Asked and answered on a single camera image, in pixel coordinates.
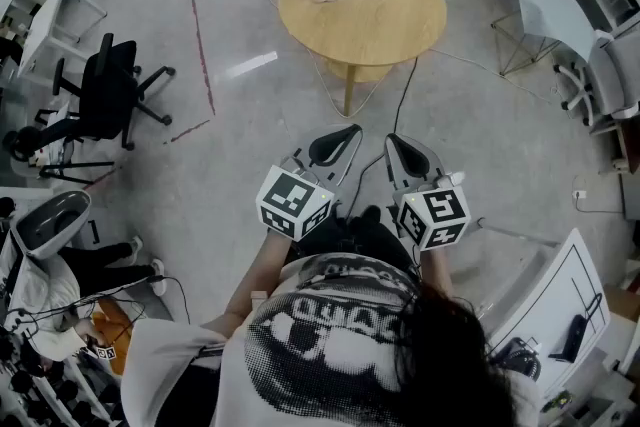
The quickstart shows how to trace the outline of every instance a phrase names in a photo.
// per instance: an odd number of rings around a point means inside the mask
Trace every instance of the round wooden table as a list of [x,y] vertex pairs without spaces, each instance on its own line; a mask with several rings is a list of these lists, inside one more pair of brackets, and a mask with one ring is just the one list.
[[279,0],[278,9],[289,33],[346,79],[345,115],[354,82],[379,80],[417,57],[447,23],[444,0]]

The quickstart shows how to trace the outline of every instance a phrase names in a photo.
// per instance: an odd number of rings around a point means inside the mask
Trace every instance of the gray floor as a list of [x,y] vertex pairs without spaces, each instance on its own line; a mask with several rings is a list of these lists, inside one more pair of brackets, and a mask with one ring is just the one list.
[[[90,192],[96,207],[106,208],[112,219],[111,236],[141,234],[168,273],[183,283],[192,320],[206,321],[222,311],[264,236],[254,199],[268,167],[305,130],[341,119],[311,57],[287,33],[268,0],[194,0],[215,115],[207,98],[192,0],[96,1],[109,16],[83,37],[82,45],[97,48],[102,34],[114,32],[116,42],[138,42],[143,77],[162,64],[178,72],[147,96],[151,108],[171,113],[173,125],[165,128],[138,116],[132,130],[134,152],[120,150],[119,141],[89,142],[80,150],[118,161],[116,172]],[[446,1],[448,24],[436,48],[496,70],[496,40],[489,24],[512,11],[517,1]],[[90,23],[93,15],[67,7],[74,23]],[[235,78],[225,74],[271,52],[277,59],[264,66]],[[381,152],[384,136],[392,130],[411,64],[393,69],[354,118],[366,135],[344,187],[347,205],[360,170]],[[399,132],[430,146],[449,170],[466,172],[464,190],[474,218],[558,240],[577,226],[603,280],[616,281],[630,251],[632,225],[620,215],[579,213],[571,198],[575,180],[588,190],[582,208],[621,208],[617,176],[599,175],[608,168],[612,144],[607,137],[591,138],[579,117],[570,119],[560,109],[551,66],[546,59],[512,77],[534,96],[479,66],[427,52],[402,107]],[[341,102],[341,82],[320,61],[319,67]],[[358,87],[356,105],[371,86]],[[564,86],[559,92],[568,94]],[[172,142],[202,122],[207,123]],[[365,176],[354,212],[370,203],[390,202],[390,186],[379,164]],[[470,235],[449,250],[460,295],[479,304],[532,251],[503,236]],[[174,283],[165,299],[176,318],[185,319]]]

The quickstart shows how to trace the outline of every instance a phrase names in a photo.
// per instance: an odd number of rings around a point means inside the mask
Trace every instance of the black shoe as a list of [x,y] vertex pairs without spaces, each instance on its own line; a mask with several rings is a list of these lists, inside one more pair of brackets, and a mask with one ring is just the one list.
[[379,224],[382,213],[380,212],[380,207],[371,205],[368,206],[364,212],[362,212],[362,215],[360,217],[363,221],[367,221],[368,223]]

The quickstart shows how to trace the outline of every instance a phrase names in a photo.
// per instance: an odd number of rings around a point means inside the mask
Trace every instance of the long dark hair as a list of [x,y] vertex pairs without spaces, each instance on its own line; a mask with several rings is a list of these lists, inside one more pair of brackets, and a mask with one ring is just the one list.
[[470,306],[422,284],[402,321],[396,371],[404,425],[515,425],[509,383],[489,365],[485,333]]

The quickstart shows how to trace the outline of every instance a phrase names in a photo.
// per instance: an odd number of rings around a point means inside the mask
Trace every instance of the black office chair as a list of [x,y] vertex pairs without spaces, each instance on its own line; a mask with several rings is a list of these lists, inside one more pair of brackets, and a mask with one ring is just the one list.
[[82,137],[93,139],[115,139],[122,133],[122,147],[133,150],[135,145],[128,140],[129,125],[134,109],[163,125],[170,125],[171,116],[158,116],[146,107],[144,92],[160,75],[173,76],[174,68],[163,66],[142,84],[138,85],[137,76],[141,69],[135,66],[136,43],[126,41],[112,47],[113,34],[105,34],[100,52],[87,61],[82,76],[82,86],[77,87],[62,77],[64,59],[56,66],[53,79],[53,94],[58,95],[60,88],[80,98],[80,108],[74,118],[66,118],[50,127],[38,130],[25,127],[19,132],[9,132],[3,139],[4,148],[19,162],[27,162],[40,148],[65,138],[70,141]]

